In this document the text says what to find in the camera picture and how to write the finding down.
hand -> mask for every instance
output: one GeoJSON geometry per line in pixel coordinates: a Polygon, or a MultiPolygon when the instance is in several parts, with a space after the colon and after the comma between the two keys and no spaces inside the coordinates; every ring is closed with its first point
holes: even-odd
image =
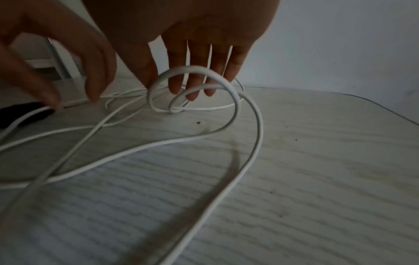
{"type": "MultiPolygon", "coordinates": [[[[253,43],[265,32],[279,0],[83,0],[87,10],[108,37],[132,73],[149,87],[157,67],[148,42],[161,35],[169,68],[190,64],[207,67],[232,81],[253,43]]],[[[204,76],[189,75],[186,89],[203,83],[204,76]]],[[[169,79],[177,94],[183,76],[169,79]]],[[[205,90],[211,96],[214,90],[205,90]]],[[[194,100],[199,92],[189,94],[194,100]]]]}
{"type": "Polygon", "coordinates": [[[86,72],[86,94],[91,101],[115,77],[115,52],[107,40],[56,0],[1,0],[0,78],[57,109],[60,96],[53,85],[37,74],[8,46],[21,33],[28,32],[61,42],[82,59],[86,72]]]}

white wood grain surface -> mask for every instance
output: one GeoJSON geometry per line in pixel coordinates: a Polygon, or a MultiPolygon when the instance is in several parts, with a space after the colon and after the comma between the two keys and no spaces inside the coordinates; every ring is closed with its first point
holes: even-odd
{"type": "MultiPolygon", "coordinates": [[[[55,84],[64,98],[74,99],[83,80],[55,84]]],[[[135,86],[120,79],[110,90],[135,86]]],[[[419,127],[351,96],[247,91],[263,113],[262,150],[176,264],[419,264],[419,127]]],[[[28,100],[0,90],[2,107],[28,100]]],[[[229,97],[218,91],[194,105],[226,102],[229,97]]],[[[60,171],[135,145],[216,129],[232,112],[144,111],[100,130],[60,171]]],[[[100,104],[65,109],[10,140],[93,124],[105,115],[100,104]]],[[[85,133],[1,153],[0,178],[41,173],[85,133]]],[[[243,103],[238,121],[218,136],[142,151],[45,186],[16,229],[0,239],[0,264],[155,264],[235,176],[255,135],[255,117],[243,103]]],[[[0,209],[17,194],[1,191],[0,209]]]]}

table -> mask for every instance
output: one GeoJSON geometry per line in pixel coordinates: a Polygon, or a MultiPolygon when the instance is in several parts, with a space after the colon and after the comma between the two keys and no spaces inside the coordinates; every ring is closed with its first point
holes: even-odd
{"type": "MultiPolygon", "coordinates": [[[[75,99],[83,83],[62,80],[55,86],[75,99]]],[[[138,85],[118,79],[110,91],[138,85]]],[[[418,264],[419,127],[352,96],[247,92],[263,113],[262,150],[176,264],[418,264]]],[[[28,100],[16,90],[0,90],[1,107],[28,100]]],[[[229,101],[218,91],[193,104],[229,101]]],[[[60,171],[146,142],[214,130],[232,112],[146,110],[100,130],[60,171]]],[[[94,124],[105,115],[101,105],[65,109],[10,139],[94,124]]],[[[85,133],[58,134],[1,153],[0,178],[41,173],[85,133]]],[[[236,175],[255,135],[254,114],[243,103],[237,122],[220,135],[142,151],[46,185],[17,228],[0,240],[0,264],[155,264],[236,175]]],[[[0,209],[17,194],[1,191],[0,209]]]]}

white cable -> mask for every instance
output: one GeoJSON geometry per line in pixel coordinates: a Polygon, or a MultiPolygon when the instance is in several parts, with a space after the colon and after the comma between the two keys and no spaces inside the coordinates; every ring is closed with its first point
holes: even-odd
{"type": "MultiPolygon", "coordinates": [[[[6,208],[6,210],[4,212],[2,212],[2,214],[0,215],[0,230],[4,231],[6,229],[5,227],[7,227],[8,224],[13,223],[13,219],[15,217],[15,214],[18,214],[18,212],[30,201],[30,196],[33,194],[33,192],[40,185],[70,178],[72,176],[75,176],[75,175],[80,174],[82,172],[85,172],[87,170],[93,169],[93,168],[95,168],[99,165],[102,165],[104,163],[107,163],[109,161],[121,158],[123,156],[129,155],[129,154],[132,154],[132,153],[135,153],[135,152],[147,149],[147,148],[152,148],[152,147],[161,146],[161,145],[168,145],[168,144],[173,144],[173,143],[179,143],[179,142],[193,141],[193,140],[197,140],[197,139],[204,139],[204,138],[210,137],[214,134],[220,133],[220,132],[226,130],[229,126],[231,126],[231,124],[237,119],[237,117],[239,115],[239,112],[240,112],[240,109],[241,109],[241,101],[244,99],[249,103],[252,110],[254,111],[255,116],[256,116],[256,121],[257,121],[258,134],[257,134],[257,138],[256,138],[255,145],[253,147],[253,150],[252,150],[248,160],[245,162],[245,164],[239,170],[239,173],[237,174],[237,176],[209,204],[209,206],[205,209],[205,211],[202,213],[202,215],[199,217],[199,219],[190,227],[188,232],[185,233],[185,235],[181,238],[181,240],[174,246],[174,248],[170,251],[170,253],[160,263],[160,265],[171,265],[178,258],[178,256],[182,253],[183,249],[188,245],[188,243],[193,239],[195,234],[202,227],[202,225],[208,219],[208,217],[210,216],[212,211],[216,208],[216,206],[231,191],[231,189],[233,189],[234,186],[240,181],[240,179],[243,177],[245,172],[250,168],[251,164],[256,159],[256,156],[259,152],[259,149],[261,148],[262,139],[263,139],[262,114],[261,114],[259,108],[257,107],[256,103],[248,95],[246,95],[244,93],[243,86],[240,83],[239,83],[239,85],[243,89],[243,92],[237,92],[233,88],[233,86],[227,80],[225,80],[222,76],[220,76],[219,74],[217,74],[217,73],[215,73],[215,72],[213,72],[213,71],[211,71],[207,68],[201,67],[201,66],[184,66],[184,67],[179,67],[179,68],[168,70],[168,71],[162,73],[158,77],[158,80],[155,83],[153,83],[152,86],[150,87],[150,89],[148,90],[148,92],[147,92],[147,103],[148,103],[149,108],[151,108],[152,110],[154,110],[156,112],[177,113],[177,112],[180,112],[180,111],[218,110],[218,109],[223,109],[223,108],[226,108],[226,107],[233,107],[234,106],[234,114],[233,114],[233,117],[231,118],[231,120],[226,125],[224,125],[223,127],[219,128],[215,131],[209,132],[209,133],[195,135],[195,136],[182,137],[182,138],[174,138],[174,139],[149,143],[149,144],[145,144],[145,145],[140,145],[140,146],[130,148],[130,149],[127,149],[125,151],[122,151],[122,152],[104,157],[104,158],[102,158],[100,160],[97,160],[93,163],[90,163],[90,164],[85,165],[83,167],[74,169],[70,172],[60,174],[60,175],[57,175],[57,176],[50,177],[50,175],[55,170],[57,170],[59,167],[61,167],[71,157],[71,155],[75,151],[77,151],[77,149],[81,145],[83,145],[90,137],[92,137],[93,134],[96,133],[100,128],[106,127],[106,126],[113,126],[113,125],[119,124],[121,122],[124,122],[127,119],[133,117],[137,113],[144,110],[145,107],[142,107],[142,108],[138,109],[137,111],[133,112],[132,114],[126,116],[125,118],[123,118],[121,120],[118,120],[118,121],[113,122],[113,123],[106,123],[111,117],[116,115],[119,111],[121,111],[125,107],[139,101],[141,98],[144,97],[144,95],[136,96],[136,98],[134,98],[133,100],[130,100],[129,102],[123,104],[122,106],[117,108],[115,111],[113,111],[111,114],[109,114],[106,118],[102,119],[96,126],[87,125],[87,126],[71,127],[71,128],[64,128],[64,129],[44,132],[42,134],[34,135],[34,136],[31,136],[31,137],[27,137],[27,138],[24,138],[24,139],[21,139],[21,140],[18,140],[18,141],[0,146],[0,151],[4,151],[4,150],[6,150],[6,149],[8,149],[12,146],[16,146],[16,145],[22,144],[24,142],[31,141],[31,140],[34,140],[34,139],[37,139],[37,138],[41,138],[41,137],[44,137],[44,136],[47,136],[47,135],[62,133],[62,132],[66,132],[66,131],[74,131],[74,130],[93,128],[65,156],[63,156],[56,163],[54,163],[53,166],[51,166],[47,171],[45,171],[44,173],[39,175],[37,178],[35,178],[35,180],[33,180],[31,182],[7,182],[7,183],[4,183],[4,184],[0,184],[0,189],[25,188],[23,190],[23,192],[21,194],[19,194],[19,196],[12,203],[9,204],[8,207],[6,208]],[[207,76],[207,77],[217,81],[219,83],[219,85],[221,85],[222,87],[220,87],[219,85],[204,84],[204,85],[201,85],[199,87],[184,90],[170,102],[167,109],[156,108],[154,106],[154,103],[153,103],[153,94],[156,92],[156,90],[158,88],[158,85],[162,81],[164,81],[164,80],[166,80],[170,77],[180,75],[180,74],[184,74],[184,73],[194,73],[194,74],[200,74],[200,75],[207,76]],[[175,107],[174,106],[174,104],[176,103],[176,101],[179,98],[184,97],[184,96],[186,96],[190,93],[193,93],[193,92],[196,92],[196,91],[199,91],[199,90],[203,90],[203,89],[223,89],[223,90],[226,90],[231,95],[234,103],[226,105],[226,106],[211,107],[211,108],[189,108],[189,107],[186,107],[188,105],[188,102],[184,102],[181,105],[181,107],[175,107]]],[[[114,93],[114,94],[111,94],[111,95],[103,96],[102,98],[110,98],[110,100],[106,102],[106,108],[107,108],[108,105],[113,101],[113,98],[133,97],[133,96],[126,96],[126,94],[131,93],[131,92],[135,92],[135,91],[130,90],[130,91],[122,92],[122,93],[114,93]]],[[[86,102],[86,99],[75,100],[75,101],[67,103],[66,106],[76,106],[76,105],[83,104],[84,102],[86,102]]],[[[0,134],[0,141],[3,140],[9,133],[11,133],[19,125],[20,122],[24,121],[26,118],[30,117],[31,115],[35,115],[36,113],[39,113],[39,112],[44,111],[46,109],[49,109],[49,108],[44,107],[44,108],[41,108],[41,109],[38,109],[38,110],[34,110],[34,111],[29,112],[26,115],[18,118],[17,120],[15,120],[6,130],[4,130],[0,134]]]]}

black object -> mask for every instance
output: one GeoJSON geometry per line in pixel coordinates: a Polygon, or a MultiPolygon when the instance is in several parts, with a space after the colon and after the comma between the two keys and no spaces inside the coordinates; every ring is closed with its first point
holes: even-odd
{"type": "MultiPolygon", "coordinates": [[[[25,115],[28,112],[33,110],[45,107],[42,102],[30,102],[18,105],[12,105],[6,108],[0,109],[0,128],[7,128],[12,122],[14,122],[17,118],[25,115]]],[[[19,126],[25,126],[31,123],[34,123],[38,120],[43,120],[49,115],[53,114],[55,111],[52,109],[42,111],[37,113],[28,119],[22,121],[19,126]]]]}

